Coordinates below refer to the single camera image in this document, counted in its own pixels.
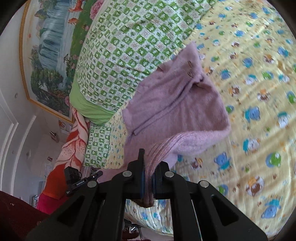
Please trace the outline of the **yellow bear print quilt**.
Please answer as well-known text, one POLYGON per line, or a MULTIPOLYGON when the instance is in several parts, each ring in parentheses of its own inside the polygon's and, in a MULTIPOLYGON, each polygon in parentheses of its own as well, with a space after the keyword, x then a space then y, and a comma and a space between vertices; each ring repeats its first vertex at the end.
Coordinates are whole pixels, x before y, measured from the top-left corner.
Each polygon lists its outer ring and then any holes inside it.
POLYGON ((215 1, 188 38, 223 99, 231 133, 173 171, 206 179, 272 240, 295 209, 295 38, 262 1, 215 1))

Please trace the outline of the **red orange floral blanket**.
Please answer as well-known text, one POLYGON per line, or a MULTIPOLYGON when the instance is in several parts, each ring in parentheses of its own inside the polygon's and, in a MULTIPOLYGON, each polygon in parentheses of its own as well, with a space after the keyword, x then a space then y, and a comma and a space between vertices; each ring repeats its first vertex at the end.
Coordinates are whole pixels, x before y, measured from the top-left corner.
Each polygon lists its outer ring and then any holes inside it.
POLYGON ((90 121, 75 108, 72 108, 72 113, 74 124, 39 196, 37 209, 45 214, 52 214, 68 199, 64 169, 72 167, 80 171, 84 162, 90 121))

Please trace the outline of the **small green checkered pillow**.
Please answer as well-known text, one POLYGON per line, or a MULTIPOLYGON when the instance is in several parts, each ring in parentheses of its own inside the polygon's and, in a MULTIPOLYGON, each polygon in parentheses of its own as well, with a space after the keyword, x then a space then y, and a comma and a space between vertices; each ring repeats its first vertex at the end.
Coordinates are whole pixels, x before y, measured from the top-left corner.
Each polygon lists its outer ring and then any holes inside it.
POLYGON ((110 135, 111 126, 91 124, 84 157, 84 166, 95 168, 105 167, 110 150, 110 135))

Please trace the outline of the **green white checkered quilt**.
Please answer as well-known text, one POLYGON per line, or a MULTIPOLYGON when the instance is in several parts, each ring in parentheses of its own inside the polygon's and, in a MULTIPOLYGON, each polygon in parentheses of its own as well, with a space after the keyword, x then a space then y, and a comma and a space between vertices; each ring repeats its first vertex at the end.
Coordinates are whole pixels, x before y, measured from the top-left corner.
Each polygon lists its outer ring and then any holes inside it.
POLYGON ((165 62, 214 1, 97 1, 69 95, 71 106, 103 125, 138 84, 165 62))

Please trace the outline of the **framed waterfall landscape painting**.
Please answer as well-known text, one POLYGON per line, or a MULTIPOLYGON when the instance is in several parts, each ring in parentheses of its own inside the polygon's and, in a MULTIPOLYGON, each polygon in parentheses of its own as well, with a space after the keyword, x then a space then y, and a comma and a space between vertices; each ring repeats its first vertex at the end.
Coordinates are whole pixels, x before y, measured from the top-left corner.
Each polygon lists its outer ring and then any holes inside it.
POLYGON ((69 101, 78 58, 103 1, 25 3, 20 29, 20 68, 27 99, 72 122, 69 101))

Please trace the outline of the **pink fleece baby garment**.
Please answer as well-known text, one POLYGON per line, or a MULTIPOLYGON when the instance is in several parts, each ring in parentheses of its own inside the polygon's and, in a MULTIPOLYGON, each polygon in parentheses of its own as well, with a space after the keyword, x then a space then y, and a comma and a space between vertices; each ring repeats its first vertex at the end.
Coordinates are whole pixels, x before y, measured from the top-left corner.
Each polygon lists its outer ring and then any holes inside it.
POLYGON ((222 98, 202 68, 195 42, 139 83, 122 117, 128 133, 123 165, 103 170, 99 182, 125 171, 144 149, 144 197, 138 201, 142 207, 154 204, 152 176, 160 162, 172 167, 178 155, 201 154, 231 130, 222 98))

